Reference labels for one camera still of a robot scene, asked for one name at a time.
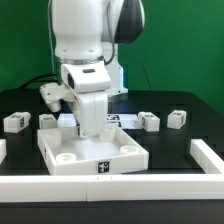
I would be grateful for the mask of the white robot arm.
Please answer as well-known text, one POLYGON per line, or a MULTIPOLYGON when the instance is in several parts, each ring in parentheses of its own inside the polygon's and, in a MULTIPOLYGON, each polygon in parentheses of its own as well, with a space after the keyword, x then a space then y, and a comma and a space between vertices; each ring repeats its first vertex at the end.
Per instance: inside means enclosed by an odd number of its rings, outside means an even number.
POLYGON ((79 136, 105 130, 108 98, 123 93, 116 46, 130 44, 145 24, 141 0, 49 0, 54 56, 60 82, 45 84, 40 93, 57 112, 65 101, 79 124, 79 136))

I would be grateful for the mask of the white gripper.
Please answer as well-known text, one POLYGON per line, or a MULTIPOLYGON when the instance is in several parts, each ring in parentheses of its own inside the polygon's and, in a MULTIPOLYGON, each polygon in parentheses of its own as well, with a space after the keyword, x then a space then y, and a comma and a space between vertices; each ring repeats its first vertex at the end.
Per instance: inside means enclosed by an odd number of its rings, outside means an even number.
POLYGON ((76 93, 66 85, 48 83, 40 87, 40 94, 52 112, 61 110, 61 100, 67 103, 79 123, 81 138, 97 135, 105 130, 108 111, 105 91, 76 93))

